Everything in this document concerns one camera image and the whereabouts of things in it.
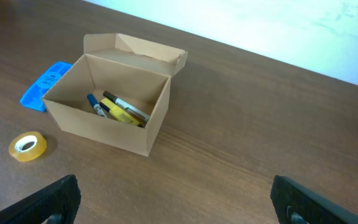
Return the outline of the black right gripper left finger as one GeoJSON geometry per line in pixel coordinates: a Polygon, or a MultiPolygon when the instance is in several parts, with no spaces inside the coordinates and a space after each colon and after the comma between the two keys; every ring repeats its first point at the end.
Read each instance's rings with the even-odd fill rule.
{"type": "Polygon", "coordinates": [[[66,175],[0,211],[0,223],[73,224],[81,202],[78,180],[66,175]]]}

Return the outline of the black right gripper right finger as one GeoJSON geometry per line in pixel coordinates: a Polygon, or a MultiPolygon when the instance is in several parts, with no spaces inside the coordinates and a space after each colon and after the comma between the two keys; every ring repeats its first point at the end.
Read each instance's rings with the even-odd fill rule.
{"type": "Polygon", "coordinates": [[[286,176],[274,177],[270,198],[280,224],[358,223],[358,215],[286,176]]]}

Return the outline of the yellow tape roll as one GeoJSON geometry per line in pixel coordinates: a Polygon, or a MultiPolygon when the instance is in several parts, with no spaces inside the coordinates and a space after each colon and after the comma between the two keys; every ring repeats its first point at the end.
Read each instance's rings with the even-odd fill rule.
{"type": "Polygon", "coordinates": [[[40,157],[46,148],[46,139],[37,131],[29,131],[10,143],[9,154],[19,162],[29,162],[40,157]]]}

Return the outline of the yellow highlighter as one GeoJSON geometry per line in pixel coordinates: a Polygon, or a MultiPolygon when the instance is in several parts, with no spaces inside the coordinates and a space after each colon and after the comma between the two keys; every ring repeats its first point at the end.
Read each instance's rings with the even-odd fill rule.
{"type": "Polygon", "coordinates": [[[108,98],[103,98],[99,104],[103,109],[105,109],[116,120],[118,120],[122,123],[131,124],[131,125],[143,128],[143,125],[141,125],[141,123],[138,120],[136,120],[127,111],[125,111],[120,106],[113,103],[108,98]]]}

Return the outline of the blue whiteboard marker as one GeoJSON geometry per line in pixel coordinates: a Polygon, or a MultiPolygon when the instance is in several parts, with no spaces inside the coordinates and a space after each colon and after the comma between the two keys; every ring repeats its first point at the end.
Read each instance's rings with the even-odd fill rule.
{"type": "Polygon", "coordinates": [[[97,99],[94,97],[93,94],[88,94],[87,99],[88,99],[89,103],[91,104],[91,106],[93,107],[93,109],[95,110],[97,115],[105,117],[105,118],[108,117],[106,115],[106,113],[103,111],[102,107],[100,106],[100,104],[98,103],[97,99]]]}

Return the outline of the black whiteboard marker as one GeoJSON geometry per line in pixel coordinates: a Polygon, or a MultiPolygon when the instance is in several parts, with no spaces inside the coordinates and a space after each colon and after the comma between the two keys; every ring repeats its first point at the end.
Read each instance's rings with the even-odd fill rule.
{"type": "Polygon", "coordinates": [[[141,118],[143,121],[147,122],[150,119],[150,116],[143,111],[139,110],[135,106],[129,104],[128,102],[124,101],[123,99],[117,97],[116,95],[113,95],[112,93],[108,91],[103,92],[103,96],[108,98],[110,101],[112,101],[114,104],[120,106],[122,109],[130,111],[131,113],[135,114],[139,118],[141,118]]]}

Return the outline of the cardboard box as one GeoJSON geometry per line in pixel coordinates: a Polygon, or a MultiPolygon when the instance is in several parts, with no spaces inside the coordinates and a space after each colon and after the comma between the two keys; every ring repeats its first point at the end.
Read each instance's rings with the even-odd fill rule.
{"type": "Polygon", "coordinates": [[[68,133],[148,156],[188,52],[125,34],[86,34],[83,55],[43,96],[68,133]]]}

